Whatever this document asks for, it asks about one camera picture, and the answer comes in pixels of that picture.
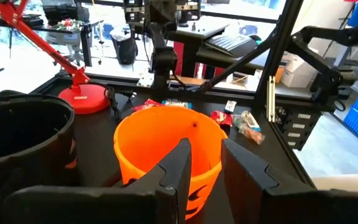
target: white label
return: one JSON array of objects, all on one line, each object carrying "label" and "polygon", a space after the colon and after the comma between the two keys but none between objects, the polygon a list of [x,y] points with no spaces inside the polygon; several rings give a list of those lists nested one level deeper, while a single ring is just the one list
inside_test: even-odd
[{"label": "white label", "polygon": [[310,119],[310,118],[311,118],[311,115],[310,115],[310,114],[298,114],[298,118]]},{"label": "white label", "polygon": [[305,128],[305,125],[304,125],[304,124],[293,124],[292,127],[293,127],[293,128],[301,128],[301,129],[304,129],[304,128]]},{"label": "white label", "polygon": [[87,96],[74,96],[74,100],[86,100]]},{"label": "white label", "polygon": [[300,136],[301,136],[300,133],[288,133],[288,137],[298,138],[298,137],[300,137]]}]

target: floor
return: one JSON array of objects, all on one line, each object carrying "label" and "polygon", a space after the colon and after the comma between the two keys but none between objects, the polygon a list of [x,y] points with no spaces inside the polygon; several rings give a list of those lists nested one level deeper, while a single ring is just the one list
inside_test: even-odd
[{"label": "floor", "polygon": [[[9,50],[1,48],[0,91],[12,89],[28,93],[52,78],[59,70],[51,58],[34,49],[14,49],[9,59]],[[116,59],[104,58],[101,65],[94,58],[93,65],[112,74],[133,73],[137,75],[147,69],[147,62],[136,61],[131,65],[119,65]],[[249,84],[256,82],[251,78]],[[287,88],[278,88],[280,93],[296,94]],[[329,177],[341,174],[358,174],[358,139],[330,114],[323,114],[302,151],[295,151],[310,177]]]}]

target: black bucket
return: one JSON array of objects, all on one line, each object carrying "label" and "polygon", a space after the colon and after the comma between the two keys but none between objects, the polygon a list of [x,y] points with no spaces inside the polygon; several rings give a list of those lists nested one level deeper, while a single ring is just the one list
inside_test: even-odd
[{"label": "black bucket", "polygon": [[54,96],[0,98],[0,197],[31,185],[78,183],[73,121],[73,108]]}]

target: red candy wrapper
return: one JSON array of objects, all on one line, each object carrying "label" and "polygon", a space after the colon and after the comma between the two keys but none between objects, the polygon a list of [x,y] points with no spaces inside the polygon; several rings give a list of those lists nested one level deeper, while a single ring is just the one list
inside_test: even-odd
[{"label": "red candy wrapper", "polygon": [[217,122],[219,125],[226,124],[232,126],[233,118],[230,114],[223,113],[220,111],[213,111],[211,113],[211,119]]},{"label": "red candy wrapper", "polygon": [[155,107],[155,106],[163,106],[163,104],[161,104],[159,102],[156,102],[154,100],[148,99],[148,100],[146,100],[146,102],[144,102],[143,105],[135,106],[134,110],[139,111],[139,110],[144,110],[144,109],[147,109],[147,108],[152,108],[152,107]]}]

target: candy wrapper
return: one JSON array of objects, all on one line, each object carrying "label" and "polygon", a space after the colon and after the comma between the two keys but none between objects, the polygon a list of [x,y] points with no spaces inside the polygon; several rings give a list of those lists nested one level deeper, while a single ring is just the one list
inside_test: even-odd
[{"label": "candy wrapper", "polygon": [[164,100],[162,101],[162,104],[165,106],[179,106],[186,109],[191,109],[191,103],[182,102],[178,100]]},{"label": "candy wrapper", "polygon": [[242,133],[247,138],[254,140],[258,145],[260,145],[265,139],[265,136],[262,133],[248,127],[246,123],[241,124],[239,128],[239,133]]},{"label": "candy wrapper", "polygon": [[144,109],[152,108],[155,106],[163,106],[163,104],[156,102],[154,100],[148,99],[148,100],[146,100],[146,102],[144,102],[143,105],[135,106],[134,111],[144,110]]},{"label": "candy wrapper", "polygon": [[211,119],[217,122],[219,125],[226,124],[232,126],[233,124],[232,116],[220,111],[213,111],[211,113]]}]

